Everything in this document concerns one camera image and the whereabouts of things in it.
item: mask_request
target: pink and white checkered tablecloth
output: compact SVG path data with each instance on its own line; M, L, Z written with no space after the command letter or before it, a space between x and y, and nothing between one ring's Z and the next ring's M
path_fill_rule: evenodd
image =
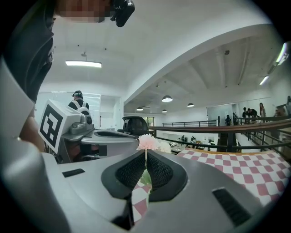
M186 148L177 156L216 167L257 197L262 205L276 200L284 191L291 175L291 166L274 151L256 154L211 154ZM149 188L138 182L132 192L135 221L145 214Z

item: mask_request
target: dark sleeve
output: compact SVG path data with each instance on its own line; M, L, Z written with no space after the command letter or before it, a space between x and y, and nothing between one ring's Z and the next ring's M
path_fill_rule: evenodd
M73 102L69 103L68 106L71 107L72 109L77 110L77 106L76 106L76 104L74 104Z

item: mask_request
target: black chair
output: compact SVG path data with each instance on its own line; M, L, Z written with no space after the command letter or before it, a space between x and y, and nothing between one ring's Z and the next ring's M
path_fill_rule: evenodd
M149 133L149 129L144 118L140 116L125 116L123 129L117 130L118 132L128 133L134 136L141 136Z

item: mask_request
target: window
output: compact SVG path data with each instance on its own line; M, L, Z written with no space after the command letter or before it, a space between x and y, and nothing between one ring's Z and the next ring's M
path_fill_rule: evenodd
M143 117L148 126L155 126L154 117Z

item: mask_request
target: checkered pattern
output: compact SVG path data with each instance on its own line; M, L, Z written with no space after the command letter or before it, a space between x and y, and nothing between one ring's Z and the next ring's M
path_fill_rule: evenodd
M256 155L234 155L209 154L186 148L177 156L216 167L249 190L264 206L279 198L291 175L290 165L274 151L258 152ZM140 220L147 210L146 198L149 190L149 187L138 182L132 192L135 222Z

